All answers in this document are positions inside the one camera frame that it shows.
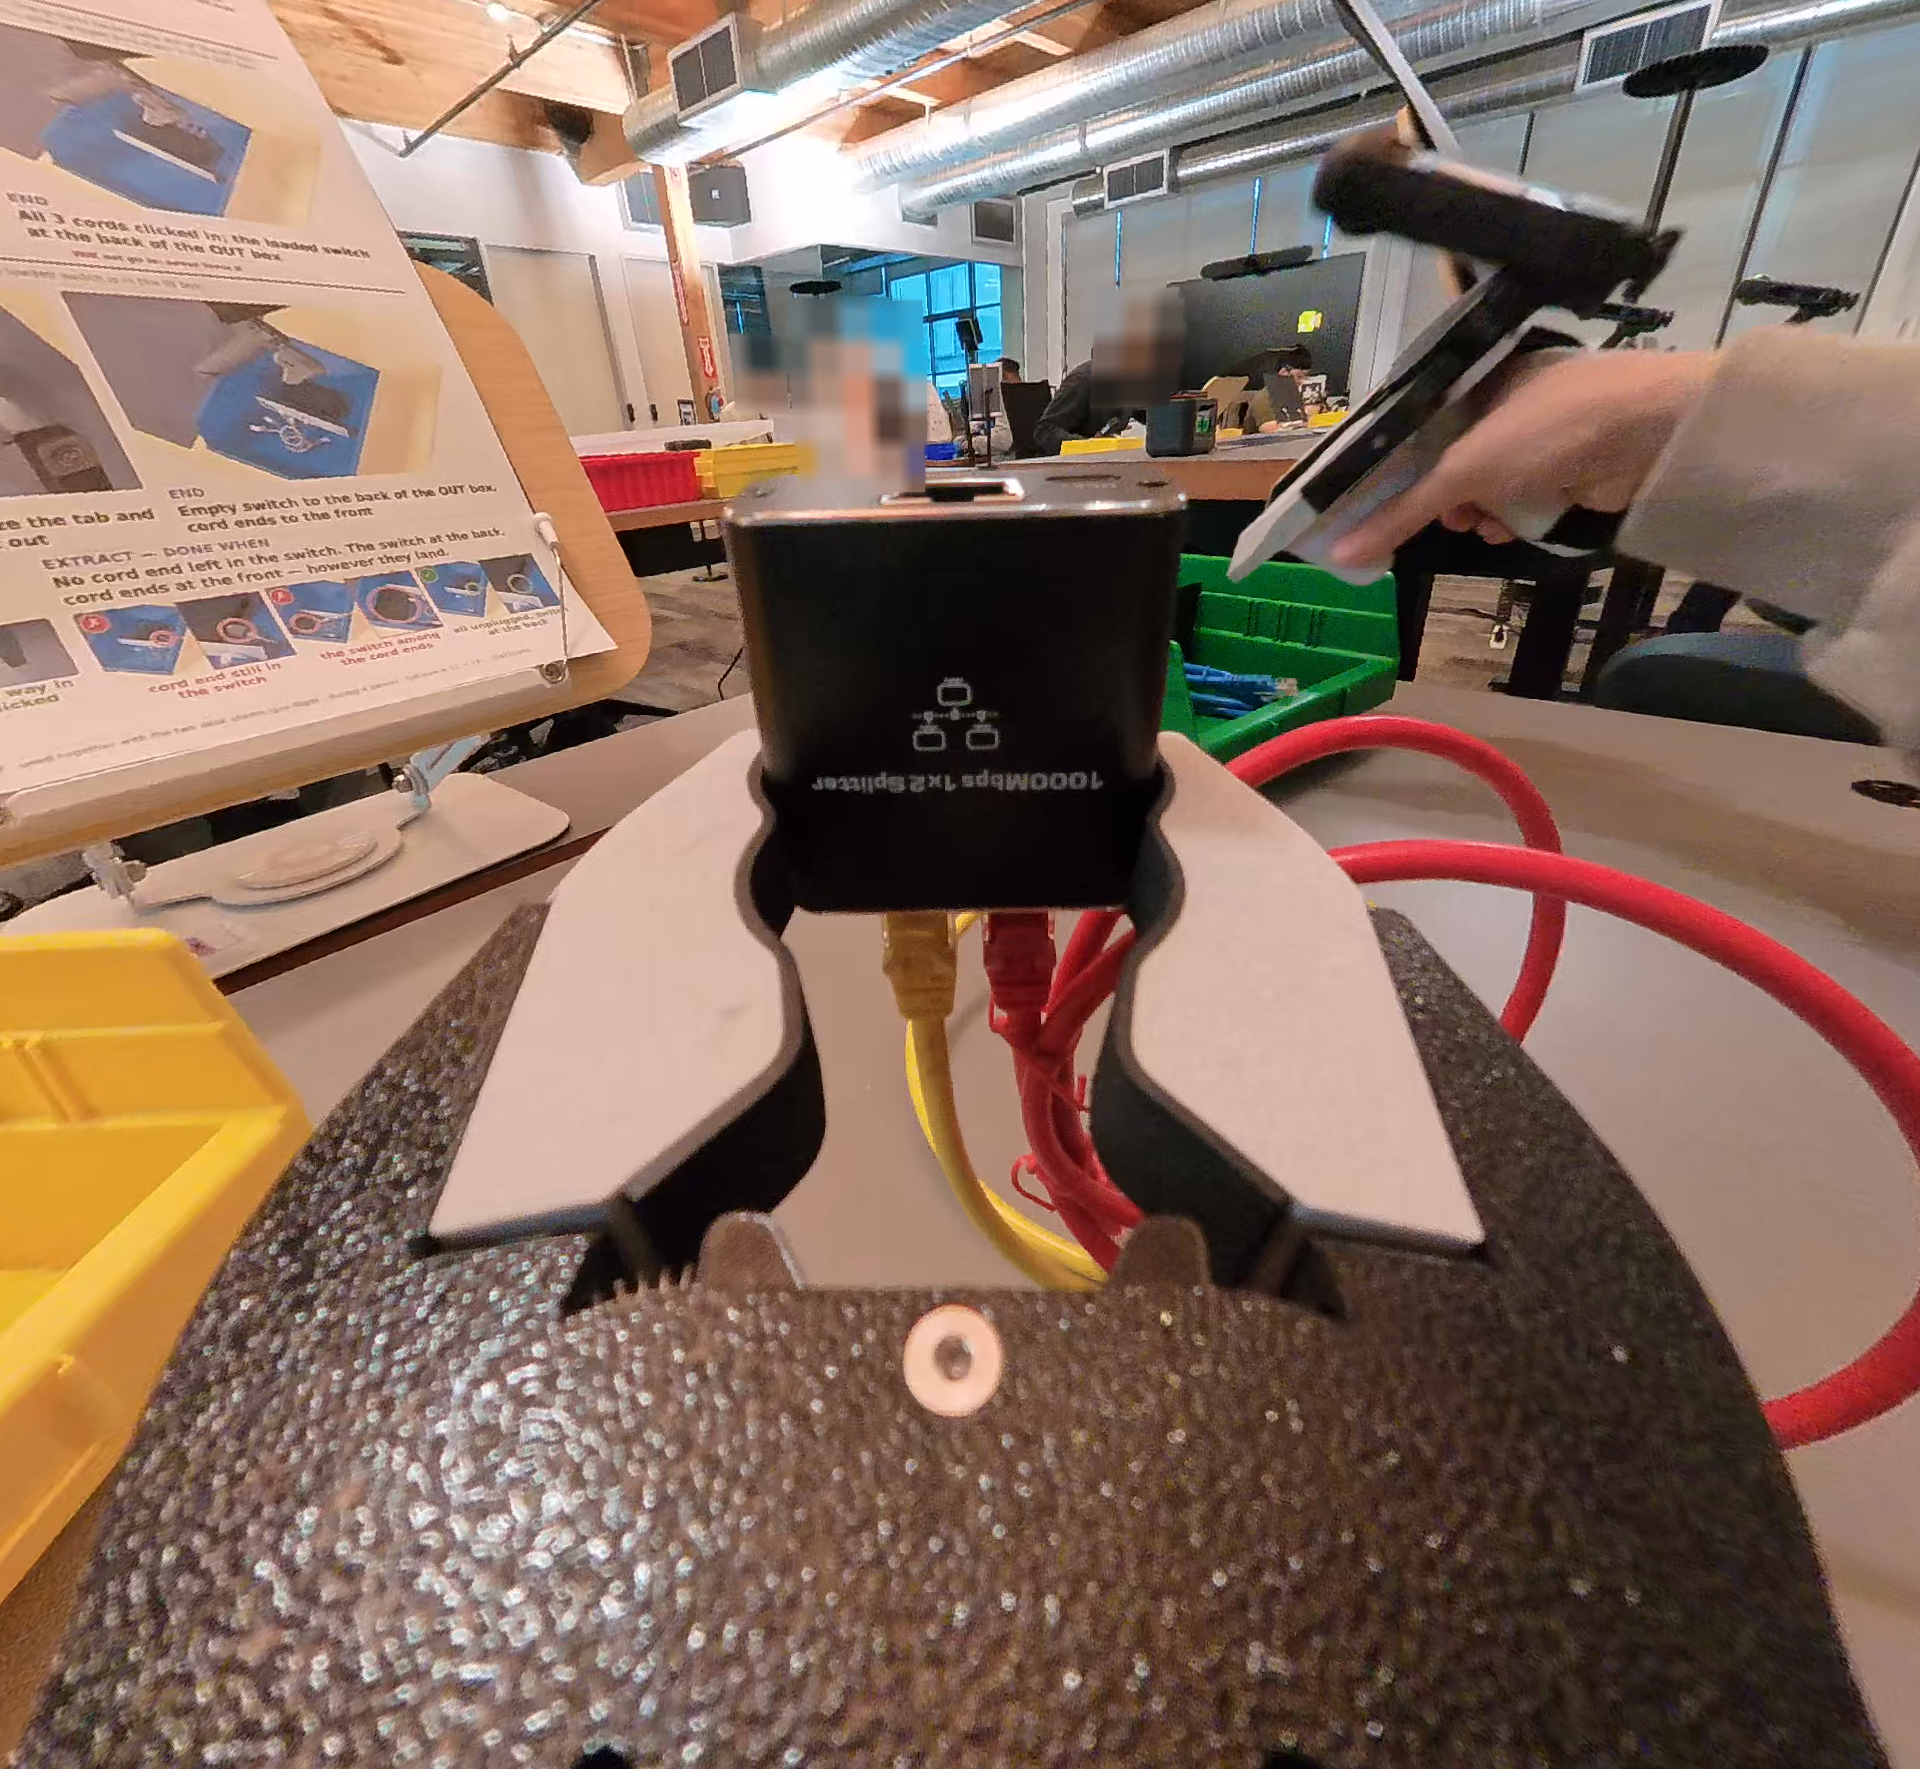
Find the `yellow plastic bin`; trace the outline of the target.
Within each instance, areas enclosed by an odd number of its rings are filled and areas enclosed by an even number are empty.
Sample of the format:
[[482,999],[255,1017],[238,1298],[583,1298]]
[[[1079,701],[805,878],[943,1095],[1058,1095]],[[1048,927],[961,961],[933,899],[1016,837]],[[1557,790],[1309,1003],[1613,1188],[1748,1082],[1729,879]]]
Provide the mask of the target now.
[[3,940],[3,1593],[119,1463],[307,1137],[297,1090],[183,940]]

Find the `black office chair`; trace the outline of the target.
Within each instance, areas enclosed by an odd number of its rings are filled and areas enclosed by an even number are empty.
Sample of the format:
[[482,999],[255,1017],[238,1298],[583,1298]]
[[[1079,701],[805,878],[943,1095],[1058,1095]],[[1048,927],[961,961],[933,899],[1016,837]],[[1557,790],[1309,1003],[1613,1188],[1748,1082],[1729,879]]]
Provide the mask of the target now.
[[1884,744],[1863,711],[1811,679],[1803,642],[1790,634],[1658,634],[1622,649],[1599,669],[1592,699],[1632,717]]

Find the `black ethernet splitter box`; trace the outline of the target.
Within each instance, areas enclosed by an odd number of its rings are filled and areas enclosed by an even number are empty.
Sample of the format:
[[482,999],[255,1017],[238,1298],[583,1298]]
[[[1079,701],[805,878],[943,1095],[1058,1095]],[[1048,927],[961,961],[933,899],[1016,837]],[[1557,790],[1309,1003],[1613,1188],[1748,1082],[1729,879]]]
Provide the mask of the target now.
[[793,904],[1122,906],[1164,790],[1185,527],[1161,477],[783,477],[735,497],[725,547]]

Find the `printed instruction sheet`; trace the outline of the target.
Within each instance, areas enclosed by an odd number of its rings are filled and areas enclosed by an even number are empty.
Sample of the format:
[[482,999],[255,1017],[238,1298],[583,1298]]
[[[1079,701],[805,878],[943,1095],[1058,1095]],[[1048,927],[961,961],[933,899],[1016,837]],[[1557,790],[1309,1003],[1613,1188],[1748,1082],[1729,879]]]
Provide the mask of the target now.
[[6,0],[6,818],[616,642],[265,0]]

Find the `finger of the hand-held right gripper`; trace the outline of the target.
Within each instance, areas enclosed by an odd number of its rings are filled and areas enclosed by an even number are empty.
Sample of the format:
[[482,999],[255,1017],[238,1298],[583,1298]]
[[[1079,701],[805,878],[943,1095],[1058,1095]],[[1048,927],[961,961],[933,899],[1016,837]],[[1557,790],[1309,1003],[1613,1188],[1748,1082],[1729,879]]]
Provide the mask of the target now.
[[1435,323],[1390,378],[1291,476],[1294,560],[1330,566],[1334,547],[1369,517],[1409,497],[1475,418],[1473,398],[1520,353],[1535,321],[1486,339],[1466,323]]
[[1238,535],[1232,583],[1280,556],[1334,572],[1334,550],[1418,487],[1466,424],[1465,402],[1501,361],[1501,279],[1452,302],[1371,394],[1278,487]]

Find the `black floor lamp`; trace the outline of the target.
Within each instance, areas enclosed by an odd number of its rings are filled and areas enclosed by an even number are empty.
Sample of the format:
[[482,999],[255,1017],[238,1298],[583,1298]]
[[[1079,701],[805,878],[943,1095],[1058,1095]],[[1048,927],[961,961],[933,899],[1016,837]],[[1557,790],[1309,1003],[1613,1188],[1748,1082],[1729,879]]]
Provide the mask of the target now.
[[1758,217],[1794,65],[1761,42],[1733,42],[1652,60],[1625,97],[1665,104],[1644,228],[1673,235],[1661,276],[1640,293],[1665,311],[1658,341],[1708,350],[1725,333],[1730,293]]

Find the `wood-edged office table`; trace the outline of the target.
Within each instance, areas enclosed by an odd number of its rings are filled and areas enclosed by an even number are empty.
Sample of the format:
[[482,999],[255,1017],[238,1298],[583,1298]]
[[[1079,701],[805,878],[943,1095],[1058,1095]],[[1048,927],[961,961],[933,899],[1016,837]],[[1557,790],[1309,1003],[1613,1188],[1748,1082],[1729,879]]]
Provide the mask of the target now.
[[1143,492],[1178,492],[1189,504],[1263,506],[1291,471],[1337,433],[1337,426],[1307,426],[1238,436],[1216,443],[1210,453],[1167,458],[1152,456],[1143,446],[1081,446],[1052,458],[995,466],[995,471],[1048,498],[1072,492],[1116,500]]

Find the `person's right hand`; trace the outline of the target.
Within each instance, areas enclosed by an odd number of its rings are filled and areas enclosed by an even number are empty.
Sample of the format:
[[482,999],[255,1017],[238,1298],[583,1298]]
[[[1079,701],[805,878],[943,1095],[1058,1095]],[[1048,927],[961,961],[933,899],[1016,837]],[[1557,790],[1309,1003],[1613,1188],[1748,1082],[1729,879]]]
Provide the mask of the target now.
[[1475,418],[1401,497],[1330,547],[1337,572],[1381,572],[1431,524],[1516,538],[1533,510],[1623,513],[1719,371],[1718,350],[1526,357],[1475,394]]

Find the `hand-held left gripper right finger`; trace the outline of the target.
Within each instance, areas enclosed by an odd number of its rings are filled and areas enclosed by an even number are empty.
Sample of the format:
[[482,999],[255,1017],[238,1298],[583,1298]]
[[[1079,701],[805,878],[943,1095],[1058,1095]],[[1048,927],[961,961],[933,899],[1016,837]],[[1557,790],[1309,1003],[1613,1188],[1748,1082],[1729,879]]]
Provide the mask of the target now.
[[1093,1144],[1215,1288],[1280,1293],[1313,1240],[1473,1259],[1486,1226],[1346,871],[1185,736],[1157,736]]

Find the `person's right forearm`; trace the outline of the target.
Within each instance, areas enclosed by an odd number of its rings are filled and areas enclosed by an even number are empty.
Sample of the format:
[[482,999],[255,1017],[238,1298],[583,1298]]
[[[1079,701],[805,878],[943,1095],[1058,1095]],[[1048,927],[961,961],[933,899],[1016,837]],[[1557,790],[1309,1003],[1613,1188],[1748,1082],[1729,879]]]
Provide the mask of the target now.
[[1787,609],[1816,685],[1917,754],[1917,349],[1736,341],[1617,535],[1627,556]]

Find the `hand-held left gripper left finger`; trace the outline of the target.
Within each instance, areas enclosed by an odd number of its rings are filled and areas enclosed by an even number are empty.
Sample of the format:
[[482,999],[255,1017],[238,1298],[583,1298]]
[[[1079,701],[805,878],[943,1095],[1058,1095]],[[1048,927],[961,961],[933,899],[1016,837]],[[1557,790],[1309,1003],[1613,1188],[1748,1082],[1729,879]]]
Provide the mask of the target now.
[[759,735],[733,735],[565,876],[427,1224],[437,1252],[552,1233],[699,1252],[827,1140]]

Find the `red parts tray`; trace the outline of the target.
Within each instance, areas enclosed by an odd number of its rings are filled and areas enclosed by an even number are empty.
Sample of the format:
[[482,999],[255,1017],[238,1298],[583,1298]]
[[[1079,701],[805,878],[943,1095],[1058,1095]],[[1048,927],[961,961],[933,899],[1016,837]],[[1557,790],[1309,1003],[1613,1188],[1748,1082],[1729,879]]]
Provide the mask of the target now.
[[598,506],[611,513],[684,508],[705,498],[693,452],[630,452],[581,456]]

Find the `black display screen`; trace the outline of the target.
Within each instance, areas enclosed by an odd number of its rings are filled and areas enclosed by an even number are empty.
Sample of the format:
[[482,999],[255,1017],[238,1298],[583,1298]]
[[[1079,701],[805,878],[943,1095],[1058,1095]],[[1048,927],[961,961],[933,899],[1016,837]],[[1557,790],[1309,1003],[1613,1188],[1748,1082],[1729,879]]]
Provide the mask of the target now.
[[1348,394],[1367,254],[1307,260],[1295,269],[1247,276],[1193,276],[1167,286],[1183,309],[1185,341],[1178,388],[1216,376],[1253,378],[1256,357],[1301,346],[1330,394]]

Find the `green plastic bin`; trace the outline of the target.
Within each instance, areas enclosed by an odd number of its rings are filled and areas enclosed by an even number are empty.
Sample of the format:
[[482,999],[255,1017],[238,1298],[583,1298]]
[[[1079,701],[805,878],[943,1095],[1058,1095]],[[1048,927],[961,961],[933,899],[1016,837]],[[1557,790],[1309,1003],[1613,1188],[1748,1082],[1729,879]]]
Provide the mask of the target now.
[[1353,584],[1267,561],[1232,583],[1228,560],[1183,555],[1163,728],[1232,761],[1304,726],[1362,717],[1401,679],[1391,579]]

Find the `yellow parts tray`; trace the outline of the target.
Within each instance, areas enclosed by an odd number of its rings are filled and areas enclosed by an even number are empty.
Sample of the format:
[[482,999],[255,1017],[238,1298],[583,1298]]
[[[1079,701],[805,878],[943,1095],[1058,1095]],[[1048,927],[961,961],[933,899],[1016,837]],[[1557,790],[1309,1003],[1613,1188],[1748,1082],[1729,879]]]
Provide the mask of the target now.
[[809,443],[754,439],[693,452],[703,494],[724,504],[763,481],[809,476],[817,466],[817,450]]

